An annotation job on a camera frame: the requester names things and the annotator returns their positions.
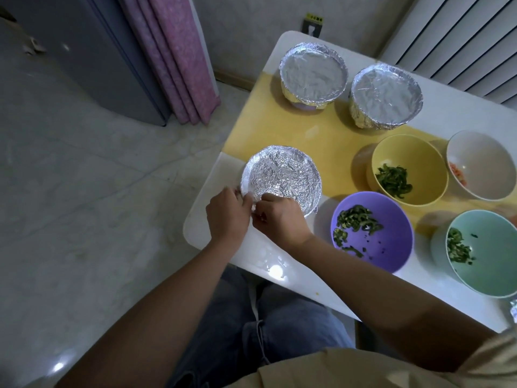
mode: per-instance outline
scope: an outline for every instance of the yellow stripe on table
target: yellow stripe on table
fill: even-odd
[[[447,141],[408,125],[393,131],[357,128],[348,103],[336,101],[324,110],[294,108],[283,96],[280,78],[262,73],[229,135],[223,152],[243,161],[272,144],[292,146],[309,155],[323,183],[323,194],[340,200],[368,190],[365,169],[375,145],[390,134],[409,133],[432,142],[444,152]],[[445,220],[469,209],[489,209],[506,217],[517,215],[515,192],[504,202],[461,199],[450,192],[427,207],[403,207],[415,230],[431,235]]]

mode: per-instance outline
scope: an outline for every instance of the purple bowl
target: purple bowl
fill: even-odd
[[[348,242],[344,246],[353,246],[364,254],[363,260],[377,267],[391,273],[398,271],[410,258],[414,242],[413,228],[397,202],[380,193],[354,193],[338,204],[330,223],[330,238],[334,248],[341,249],[333,239],[339,214],[357,204],[371,210],[372,217],[377,219],[384,228],[371,236],[367,231],[359,230],[354,233],[351,228],[347,229]]]

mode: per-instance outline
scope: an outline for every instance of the yellow warning label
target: yellow warning label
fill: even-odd
[[[307,13],[305,16],[306,20],[310,20],[311,22],[323,24],[323,18],[320,18],[319,16],[313,15],[312,13]]]

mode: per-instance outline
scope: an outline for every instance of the floor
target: floor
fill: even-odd
[[[76,361],[197,250],[186,214],[249,93],[210,125],[151,126],[95,104],[0,23],[0,386]]]

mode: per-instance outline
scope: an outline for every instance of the foil rim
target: foil rim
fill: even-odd
[[[339,90],[331,92],[330,94],[328,94],[328,97],[325,100],[322,100],[322,101],[314,101],[314,100],[311,101],[310,98],[301,97],[300,95],[297,95],[293,91],[291,91],[289,89],[289,86],[285,83],[284,66],[285,66],[285,63],[286,63],[287,59],[289,57],[291,57],[293,54],[296,54],[296,53],[298,53],[300,51],[307,50],[307,49],[310,49],[310,50],[313,50],[313,51],[318,51],[320,53],[323,53],[323,54],[326,54],[328,56],[331,56],[334,60],[336,60],[338,62],[338,64],[340,65],[340,67],[342,69],[342,75],[343,75],[343,81],[342,81],[343,86],[342,86],[342,88],[340,88]],[[346,90],[346,84],[348,82],[348,68],[347,68],[347,66],[345,64],[345,61],[338,54],[337,51],[335,51],[334,49],[332,49],[332,48],[330,48],[327,45],[324,45],[322,43],[317,43],[317,42],[301,42],[301,43],[297,44],[296,46],[293,46],[282,57],[282,60],[280,61],[279,69],[280,69],[280,79],[282,81],[283,86],[298,101],[300,101],[301,103],[306,104],[308,106],[321,106],[321,105],[324,105],[326,103],[330,103],[330,102],[336,100]]]
[[[320,176],[320,172],[316,168],[314,161],[312,160],[312,158],[309,155],[307,155],[306,153],[304,153],[303,151],[301,151],[297,148],[290,147],[290,146],[270,145],[270,146],[264,147],[259,152],[255,153],[254,155],[252,155],[249,158],[248,162],[244,166],[244,169],[242,170],[242,177],[240,179],[240,191],[241,191],[242,195],[245,195],[246,193],[249,192],[248,186],[249,186],[251,170],[253,169],[253,166],[255,165],[255,163],[257,163],[257,159],[260,158],[262,156],[262,153],[267,150],[291,151],[291,152],[294,152],[295,154],[300,155],[303,158],[307,159],[307,163],[309,164],[309,166],[310,166],[311,170],[313,171],[314,176],[316,178],[317,185],[315,188],[315,193],[312,196],[311,208],[309,210],[307,210],[307,212],[304,212],[303,216],[305,218],[307,218],[308,215],[312,214],[313,212],[316,212],[318,205],[320,203],[320,200],[321,200],[321,196],[322,196],[322,179]]]
[[[373,69],[388,70],[392,73],[397,73],[397,75],[399,75],[400,77],[404,77],[408,81],[409,85],[414,85],[415,87],[417,87],[418,92],[419,92],[418,93],[418,106],[415,108],[415,110],[413,110],[413,112],[408,117],[404,118],[404,120],[402,122],[390,123],[390,122],[375,119],[374,117],[370,117],[368,115],[368,111],[365,110],[364,108],[362,108],[361,105],[357,102],[356,97],[355,97],[356,86],[357,86],[359,80],[366,73],[372,71]],[[422,110],[422,107],[423,107],[423,93],[422,93],[422,89],[420,88],[420,85],[417,83],[417,81],[403,69],[390,65],[390,64],[386,64],[386,63],[372,64],[372,65],[367,66],[366,68],[361,69],[359,71],[359,73],[357,73],[357,75],[355,75],[354,79],[352,80],[352,87],[350,89],[350,98],[351,98],[350,107],[351,108],[355,107],[356,110],[359,110],[362,113],[362,115],[366,118],[365,123],[374,124],[374,126],[377,129],[395,129],[395,128],[399,127],[400,125],[404,125],[405,123],[408,123],[413,118],[415,118],[418,115],[418,113],[420,113],[420,111]]]

